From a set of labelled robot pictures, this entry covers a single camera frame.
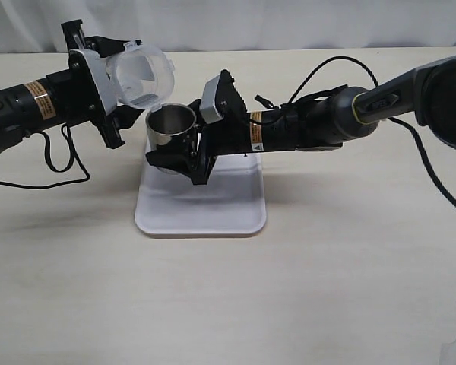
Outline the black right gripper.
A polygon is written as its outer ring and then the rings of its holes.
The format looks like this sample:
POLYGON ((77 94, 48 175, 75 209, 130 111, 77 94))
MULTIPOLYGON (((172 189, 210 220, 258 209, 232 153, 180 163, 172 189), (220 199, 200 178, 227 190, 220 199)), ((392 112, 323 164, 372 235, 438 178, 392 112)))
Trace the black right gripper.
POLYGON ((147 152, 147 162, 163 173, 185 176, 193 185, 207 184, 216 159, 230 154, 251 151, 247 108, 245 101, 235 88, 235 80, 228 70, 220 71, 220 84, 216 104, 224 118, 206 124, 200 112, 201 100, 193 100, 188 107, 196 116, 197 133, 201 135, 192 163, 190 154, 166 153, 160 150, 147 152))

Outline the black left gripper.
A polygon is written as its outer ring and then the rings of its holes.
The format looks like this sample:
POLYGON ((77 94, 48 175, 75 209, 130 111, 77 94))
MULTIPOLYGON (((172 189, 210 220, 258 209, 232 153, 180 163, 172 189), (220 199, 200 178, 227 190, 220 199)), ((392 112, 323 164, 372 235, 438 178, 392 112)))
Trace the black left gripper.
MULTIPOLYGON (((138 46, 141 40, 116 40, 104 36, 85 36, 83 21, 76 19, 61 24, 67 51, 85 49, 84 59, 108 59, 125 51, 129 44, 138 46)), ((119 148, 125 143, 119 130, 130 129, 143 114, 142 109, 118 106, 108 116, 101 108, 100 98, 93 89, 86 66, 74 56, 68 68, 47 77, 59 102, 61 117, 69 126, 91 122, 107 148, 119 148)))

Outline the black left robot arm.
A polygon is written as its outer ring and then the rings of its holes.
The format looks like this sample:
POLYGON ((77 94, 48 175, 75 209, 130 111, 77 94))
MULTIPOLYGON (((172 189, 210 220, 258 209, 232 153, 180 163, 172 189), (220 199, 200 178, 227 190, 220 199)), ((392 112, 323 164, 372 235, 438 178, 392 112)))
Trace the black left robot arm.
POLYGON ((56 125, 84 122, 97 128, 107 148, 124 144, 120 130, 131 128, 141 111, 120 100, 106 63, 142 42, 88 37, 81 25, 81 20, 62 24, 65 70, 0 90, 0 153, 56 125))

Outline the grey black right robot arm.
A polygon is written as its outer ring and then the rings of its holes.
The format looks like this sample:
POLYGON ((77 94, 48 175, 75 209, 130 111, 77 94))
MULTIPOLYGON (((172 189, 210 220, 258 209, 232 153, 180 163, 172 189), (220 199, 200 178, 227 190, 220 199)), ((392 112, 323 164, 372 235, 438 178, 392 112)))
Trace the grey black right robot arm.
POLYGON ((152 144, 147 162, 207 183, 223 155, 276 151, 332 151, 372 134, 384 119, 413 113, 438 140, 456 150, 456 56, 411 69, 368 90, 339 87, 279 106, 263 101, 249 112, 227 70, 206 83, 187 107, 194 122, 167 142, 152 144))

